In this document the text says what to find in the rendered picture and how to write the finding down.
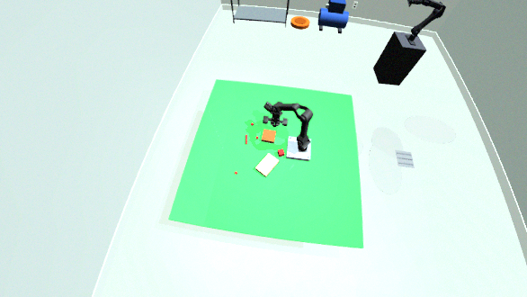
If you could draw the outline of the orange square block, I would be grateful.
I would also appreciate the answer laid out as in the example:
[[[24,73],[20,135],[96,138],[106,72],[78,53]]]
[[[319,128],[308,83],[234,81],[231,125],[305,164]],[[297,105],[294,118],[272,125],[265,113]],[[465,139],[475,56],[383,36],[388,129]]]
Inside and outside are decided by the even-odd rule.
[[[273,143],[275,140],[276,130],[263,129],[262,142]]]

